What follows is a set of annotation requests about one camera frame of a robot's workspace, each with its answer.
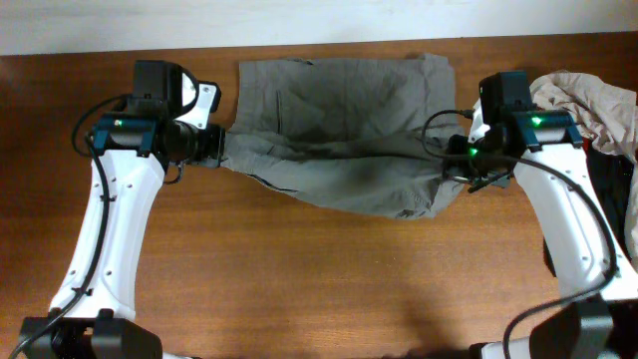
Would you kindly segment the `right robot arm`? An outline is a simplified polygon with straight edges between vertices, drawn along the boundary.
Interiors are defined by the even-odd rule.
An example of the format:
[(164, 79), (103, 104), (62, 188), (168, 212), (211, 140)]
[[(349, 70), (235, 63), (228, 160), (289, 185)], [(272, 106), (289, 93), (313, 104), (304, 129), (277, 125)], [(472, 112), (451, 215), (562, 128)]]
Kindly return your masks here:
[(532, 101), (527, 76), (500, 72), (478, 85), (468, 136), (452, 136), (444, 177), (473, 191), (516, 179), (543, 233), (559, 298), (516, 316), (476, 358), (634, 358), (637, 273), (604, 216), (583, 140), (565, 111)]

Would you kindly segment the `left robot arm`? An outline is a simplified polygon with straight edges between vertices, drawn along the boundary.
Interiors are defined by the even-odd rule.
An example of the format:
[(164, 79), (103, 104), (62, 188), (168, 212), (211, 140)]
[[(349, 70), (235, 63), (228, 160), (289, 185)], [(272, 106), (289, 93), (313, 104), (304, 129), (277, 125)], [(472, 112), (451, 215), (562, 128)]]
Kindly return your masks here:
[(12, 357), (167, 357), (135, 322), (141, 249), (168, 170), (219, 167), (225, 130), (208, 119), (220, 98), (181, 65), (136, 61), (132, 91), (107, 99), (85, 134), (92, 177), (76, 248), (47, 315), (24, 319)]

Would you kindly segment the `grey cargo shorts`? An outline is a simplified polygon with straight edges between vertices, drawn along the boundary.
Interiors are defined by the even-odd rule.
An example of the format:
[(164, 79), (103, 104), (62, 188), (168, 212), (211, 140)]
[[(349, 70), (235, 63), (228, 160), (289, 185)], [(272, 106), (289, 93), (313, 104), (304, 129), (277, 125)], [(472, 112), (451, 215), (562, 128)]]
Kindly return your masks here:
[(438, 153), (462, 132), (446, 57), (283, 59), (239, 67), (223, 165), (331, 209), (434, 217), (461, 192)]

